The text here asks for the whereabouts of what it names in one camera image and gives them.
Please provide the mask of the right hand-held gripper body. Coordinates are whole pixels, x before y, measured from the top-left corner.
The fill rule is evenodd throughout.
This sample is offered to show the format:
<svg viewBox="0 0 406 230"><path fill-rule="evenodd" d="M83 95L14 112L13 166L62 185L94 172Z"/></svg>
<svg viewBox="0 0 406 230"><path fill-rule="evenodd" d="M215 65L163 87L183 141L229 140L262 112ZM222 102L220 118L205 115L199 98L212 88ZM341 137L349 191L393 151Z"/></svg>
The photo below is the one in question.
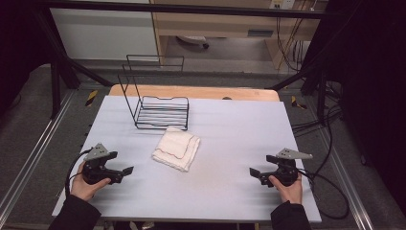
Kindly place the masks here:
<svg viewBox="0 0 406 230"><path fill-rule="evenodd" d="M284 186L290 186L298 177L299 170L296 167L297 159L312 159L313 155L303 153L293 149L282 149L276 155L281 159L279 164L275 164L278 168L274 172L262 172L266 178L266 184L268 187L273 187L273 184L269 180L270 175L277 177Z"/></svg>

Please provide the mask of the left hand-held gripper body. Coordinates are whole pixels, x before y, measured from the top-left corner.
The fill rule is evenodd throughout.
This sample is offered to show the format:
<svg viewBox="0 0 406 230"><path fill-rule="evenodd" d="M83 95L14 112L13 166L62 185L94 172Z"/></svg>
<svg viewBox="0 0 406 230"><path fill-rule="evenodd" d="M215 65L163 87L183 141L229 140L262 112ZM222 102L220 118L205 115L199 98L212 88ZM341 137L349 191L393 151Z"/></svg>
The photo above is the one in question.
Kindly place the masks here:
<svg viewBox="0 0 406 230"><path fill-rule="evenodd" d="M82 170L83 179L88 184L96 184L99 181L110 178L110 184L120 183L124 176L122 171L109 170L105 167L107 156L109 155L107 148L98 143L84 157L85 165Z"/></svg>

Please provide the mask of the white towel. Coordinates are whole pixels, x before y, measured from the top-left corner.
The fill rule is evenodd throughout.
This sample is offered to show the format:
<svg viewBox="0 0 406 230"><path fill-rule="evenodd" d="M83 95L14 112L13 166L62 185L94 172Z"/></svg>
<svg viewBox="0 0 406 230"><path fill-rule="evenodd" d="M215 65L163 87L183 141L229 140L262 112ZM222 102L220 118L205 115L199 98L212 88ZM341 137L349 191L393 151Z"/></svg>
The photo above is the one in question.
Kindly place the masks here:
<svg viewBox="0 0 406 230"><path fill-rule="evenodd" d="M168 127L152 153L152 159L186 173L192 165L199 144L198 136Z"/></svg>

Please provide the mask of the black wire rack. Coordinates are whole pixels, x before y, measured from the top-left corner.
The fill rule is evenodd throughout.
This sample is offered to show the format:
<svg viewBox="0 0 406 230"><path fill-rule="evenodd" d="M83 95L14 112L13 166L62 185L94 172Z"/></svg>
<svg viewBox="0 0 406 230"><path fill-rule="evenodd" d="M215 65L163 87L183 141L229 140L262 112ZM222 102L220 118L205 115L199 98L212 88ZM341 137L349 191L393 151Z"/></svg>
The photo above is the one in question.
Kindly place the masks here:
<svg viewBox="0 0 406 230"><path fill-rule="evenodd" d="M135 127L188 129L190 102L187 97L143 93L137 83L138 79L181 74L183 56L127 55L122 68L117 78Z"/></svg>

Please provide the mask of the person's left hand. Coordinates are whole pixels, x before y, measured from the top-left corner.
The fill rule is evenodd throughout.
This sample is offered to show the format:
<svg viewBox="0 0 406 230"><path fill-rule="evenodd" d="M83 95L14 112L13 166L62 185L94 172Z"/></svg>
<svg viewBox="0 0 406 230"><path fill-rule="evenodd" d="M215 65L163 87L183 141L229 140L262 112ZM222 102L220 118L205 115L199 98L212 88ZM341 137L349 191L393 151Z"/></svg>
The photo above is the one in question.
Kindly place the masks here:
<svg viewBox="0 0 406 230"><path fill-rule="evenodd" d="M77 175L73 178L70 194L76 196L84 201L89 201L98 190L108 185L111 181L110 178L105 178L96 184L88 184L84 181L82 176L82 170L85 162L79 165Z"/></svg>

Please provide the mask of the person's right hand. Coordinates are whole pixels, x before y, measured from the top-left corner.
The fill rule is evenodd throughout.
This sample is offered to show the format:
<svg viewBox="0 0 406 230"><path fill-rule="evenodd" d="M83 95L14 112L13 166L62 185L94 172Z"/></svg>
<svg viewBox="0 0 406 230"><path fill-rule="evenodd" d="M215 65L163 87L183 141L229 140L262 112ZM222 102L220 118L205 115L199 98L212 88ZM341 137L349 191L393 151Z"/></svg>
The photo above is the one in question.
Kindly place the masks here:
<svg viewBox="0 0 406 230"><path fill-rule="evenodd" d="M290 186L284 186L274 175L269 176L270 182L279 191L282 202L289 201L292 204L301 204L303 201L302 176L298 174L297 179Z"/></svg>

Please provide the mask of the white foam mat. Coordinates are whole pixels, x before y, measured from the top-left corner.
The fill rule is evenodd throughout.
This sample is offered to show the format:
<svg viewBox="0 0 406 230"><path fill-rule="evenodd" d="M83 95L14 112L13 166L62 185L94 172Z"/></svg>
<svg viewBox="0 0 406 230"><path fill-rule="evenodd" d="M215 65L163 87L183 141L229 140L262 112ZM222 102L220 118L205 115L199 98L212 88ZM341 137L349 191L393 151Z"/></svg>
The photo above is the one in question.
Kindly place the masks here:
<svg viewBox="0 0 406 230"><path fill-rule="evenodd" d="M104 98L84 146L101 143L118 154L107 168L133 170L91 199L104 219L270 219L280 196L249 171L272 172L267 156L297 147L283 103L192 99L189 131L200 145L189 171L180 172L151 157L162 131L136 128L123 97Z"/></svg>

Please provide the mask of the yellow black tape marker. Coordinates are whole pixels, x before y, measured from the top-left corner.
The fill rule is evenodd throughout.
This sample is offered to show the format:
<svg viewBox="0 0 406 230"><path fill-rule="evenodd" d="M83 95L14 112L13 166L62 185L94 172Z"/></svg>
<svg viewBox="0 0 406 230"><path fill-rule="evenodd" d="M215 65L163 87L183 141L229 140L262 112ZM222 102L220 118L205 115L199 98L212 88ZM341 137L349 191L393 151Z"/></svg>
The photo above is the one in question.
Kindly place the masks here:
<svg viewBox="0 0 406 230"><path fill-rule="evenodd" d="M307 109L307 106L302 103L298 103L297 98L295 96L291 96L291 105L293 107L299 107L300 109Z"/></svg>
<svg viewBox="0 0 406 230"><path fill-rule="evenodd" d="M86 100L85 106L91 106L93 101L95 100L99 90L92 90Z"/></svg>

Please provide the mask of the white cabinet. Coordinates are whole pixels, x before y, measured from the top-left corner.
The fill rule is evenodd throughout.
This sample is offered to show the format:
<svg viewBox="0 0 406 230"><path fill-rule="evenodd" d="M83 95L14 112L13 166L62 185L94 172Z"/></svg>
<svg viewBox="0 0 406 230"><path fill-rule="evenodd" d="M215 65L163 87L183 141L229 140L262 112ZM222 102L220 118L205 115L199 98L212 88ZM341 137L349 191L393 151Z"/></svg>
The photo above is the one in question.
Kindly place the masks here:
<svg viewBox="0 0 406 230"><path fill-rule="evenodd" d="M74 59L122 60L157 55L150 12L51 9L66 53Z"/></svg>

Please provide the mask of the black curtain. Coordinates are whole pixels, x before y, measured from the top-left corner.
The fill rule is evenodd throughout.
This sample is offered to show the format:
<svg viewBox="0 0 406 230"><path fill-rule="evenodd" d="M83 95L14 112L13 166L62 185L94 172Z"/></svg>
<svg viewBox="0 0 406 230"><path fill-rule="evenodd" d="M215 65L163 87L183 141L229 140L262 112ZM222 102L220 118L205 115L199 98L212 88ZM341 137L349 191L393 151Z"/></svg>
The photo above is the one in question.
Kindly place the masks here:
<svg viewBox="0 0 406 230"><path fill-rule="evenodd" d="M406 0L328 0L306 61L343 86L360 151L406 215Z"/></svg>
<svg viewBox="0 0 406 230"><path fill-rule="evenodd" d="M30 10L34 0L0 0L0 117L30 73L48 63Z"/></svg>

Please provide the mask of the office chair base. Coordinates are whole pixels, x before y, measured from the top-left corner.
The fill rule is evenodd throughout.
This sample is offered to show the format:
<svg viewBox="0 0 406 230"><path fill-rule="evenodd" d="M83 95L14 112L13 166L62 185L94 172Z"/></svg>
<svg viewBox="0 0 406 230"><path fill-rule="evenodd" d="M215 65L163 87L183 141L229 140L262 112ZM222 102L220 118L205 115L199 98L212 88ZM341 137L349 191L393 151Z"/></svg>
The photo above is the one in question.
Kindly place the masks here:
<svg viewBox="0 0 406 230"><path fill-rule="evenodd" d="M209 43L207 42L207 39L205 36L182 36L179 35L177 37L178 39L194 44L194 45L201 45L204 49L208 49L210 47Z"/></svg>

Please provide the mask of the light wooden desk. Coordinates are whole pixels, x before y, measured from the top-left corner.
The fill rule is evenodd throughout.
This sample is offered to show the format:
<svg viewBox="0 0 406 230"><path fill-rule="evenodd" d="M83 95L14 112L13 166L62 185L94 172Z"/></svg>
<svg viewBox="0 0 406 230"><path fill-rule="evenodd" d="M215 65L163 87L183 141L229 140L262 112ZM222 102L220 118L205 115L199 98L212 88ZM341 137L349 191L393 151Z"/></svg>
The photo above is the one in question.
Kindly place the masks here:
<svg viewBox="0 0 406 230"><path fill-rule="evenodd" d="M149 0L152 4L198 5L236 8L270 9L271 0ZM313 6L324 9L321 0L295 0L292 10L310 12ZM310 41L320 21L301 18L265 18L251 16L183 14L155 12L152 15L158 39L158 53L166 51L170 36L206 36L260 38L265 41L274 68L285 66L296 41Z"/></svg>

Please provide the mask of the aluminium rail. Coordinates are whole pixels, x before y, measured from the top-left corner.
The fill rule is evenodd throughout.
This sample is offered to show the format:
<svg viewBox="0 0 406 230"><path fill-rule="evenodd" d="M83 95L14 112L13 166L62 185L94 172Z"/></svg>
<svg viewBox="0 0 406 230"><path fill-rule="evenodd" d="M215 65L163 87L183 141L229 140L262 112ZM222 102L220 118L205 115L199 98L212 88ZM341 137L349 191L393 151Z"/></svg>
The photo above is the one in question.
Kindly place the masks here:
<svg viewBox="0 0 406 230"><path fill-rule="evenodd" d="M5 196L0 201L0 229L5 225L15 203L21 196L25 186L27 185L30 177L33 174L38 162L40 161L44 151L51 142L61 120L63 119L66 111L68 110L71 101L76 96L76 90L68 90L62 99L60 104L61 109L56 116L51 119L44 131L41 133L39 139L35 143L34 148L31 150L28 158L24 162L17 177L12 182L10 188L6 192Z"/></svg>
<svg viewBox="0 0 406 230"><path fill-rule="evenodd" d="M350 174L345 169L342 160L339 158L338 151L332 144L332 135L326 129L320 131L323 142L329 152L329 162L336 174L340 187L347 196L351 214L359 230L373 230L373 224L368 212L366 211L359 194L350 178Z"/></svg>

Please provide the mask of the white wall outlet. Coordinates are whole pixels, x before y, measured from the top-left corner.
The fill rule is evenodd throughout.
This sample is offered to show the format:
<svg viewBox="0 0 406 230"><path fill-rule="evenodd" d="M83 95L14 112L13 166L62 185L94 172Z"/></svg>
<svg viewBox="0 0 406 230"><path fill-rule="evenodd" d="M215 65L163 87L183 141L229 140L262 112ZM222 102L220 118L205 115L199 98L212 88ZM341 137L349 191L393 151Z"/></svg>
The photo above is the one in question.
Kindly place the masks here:
<svg viewBox="0 0 406 230"><path fill-rule="evenodd" d="M271 0L270 9L292 10L295 0Z"/></svg>

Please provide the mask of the black metal frame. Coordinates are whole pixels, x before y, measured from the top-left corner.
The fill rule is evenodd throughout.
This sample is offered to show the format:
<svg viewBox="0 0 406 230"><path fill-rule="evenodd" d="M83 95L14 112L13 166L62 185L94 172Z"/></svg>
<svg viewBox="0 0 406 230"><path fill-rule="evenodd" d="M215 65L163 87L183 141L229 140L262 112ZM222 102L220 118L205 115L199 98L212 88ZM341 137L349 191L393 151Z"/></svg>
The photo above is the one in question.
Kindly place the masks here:
<svg viewBox="0 0 406 230"><path fill-rule="evenodd" d="M45 35L45 47L48 50L47 55L51 59L53 69L53 115L59 110L57 85L58 76L62 76L69 88L78 88L79 79L74 72L89 77L103 86L112 86L113 83L86 67L71 59L61 43L58 41L59 33L51 29L49 20L44 16L44 12L52 9L69 10L90 10L90 11L113 11L113 12L164 12L164 13L183 13L183 14L213 14L213 15L232 15L232 16L251 16L251 17L275 17L275 18L304 18L329 20L341 17L338 12L326 11L294 11L294 10L262 10L253 8L235 8L218 6L196 6L196 5L173 5L173 4L146 4L146 3L124 3L124 2L100 2L100 1L70 1L70 0L36 0L30 10L34 21L39 30Z"/></svg>

